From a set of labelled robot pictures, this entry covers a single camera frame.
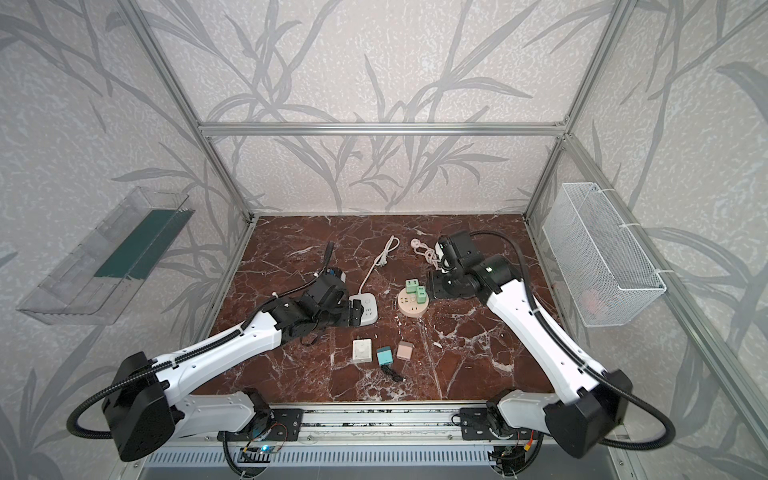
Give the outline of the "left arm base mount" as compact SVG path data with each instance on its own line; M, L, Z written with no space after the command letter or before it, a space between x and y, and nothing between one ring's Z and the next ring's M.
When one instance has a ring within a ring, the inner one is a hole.
M241 433L247 440L294 442L298 440L304 411L299 408L258 411Z

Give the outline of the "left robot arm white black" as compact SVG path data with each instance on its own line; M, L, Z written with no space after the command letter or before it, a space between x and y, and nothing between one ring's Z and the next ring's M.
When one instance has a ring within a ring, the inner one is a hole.
M168 441L211 431L240 432L257 415L256 394L197 396L227 370L327 327L358 327L365 306L343 279L325 272L298 297L272 296L242 323L172 353L123 360L111 384L74 408L69 434L113 441L124 462Z

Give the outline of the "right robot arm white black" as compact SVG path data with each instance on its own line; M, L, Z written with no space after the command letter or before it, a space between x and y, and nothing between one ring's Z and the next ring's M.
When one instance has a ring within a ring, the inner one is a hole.
M550 394L508 390L486 403L489 430L506 439L516 429L548 435L574 458L595 445L653 451L672 444L676 428L661 410L633 394L622 370L607 370L584 351L536 299L521 247L508 244L514 261L484 255L477 232L441 236L435 246L438 268L428 285L440 300L475 298L496 315L525 346L549 380ZM658 421L662 430L641 441L611 439L629 406Z

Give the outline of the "pink plug adapter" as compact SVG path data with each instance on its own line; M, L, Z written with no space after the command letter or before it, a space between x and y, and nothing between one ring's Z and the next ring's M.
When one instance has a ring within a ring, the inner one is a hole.
M413 351L413 344L406 341L401 341L397 345L396 358L403 361L410 361L413 356Z

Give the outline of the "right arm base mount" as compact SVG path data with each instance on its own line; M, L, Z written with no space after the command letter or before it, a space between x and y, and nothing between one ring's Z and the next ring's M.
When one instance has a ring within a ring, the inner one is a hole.
M501 416L492 413L487 407L460 408L457 414L454 414L452 423L461 430L461 437L465 441L520 441L528 442L533 439L537 441L540 434L529 428L518 428L508 426Z

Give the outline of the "pink round power strip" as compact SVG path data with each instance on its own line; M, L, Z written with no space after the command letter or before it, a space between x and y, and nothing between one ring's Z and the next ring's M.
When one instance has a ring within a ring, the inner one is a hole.
M407 294L403 288L398 294L397 305L403 315L410 318L421 318L428 309L429 296L426 304L418 304L415 294Z

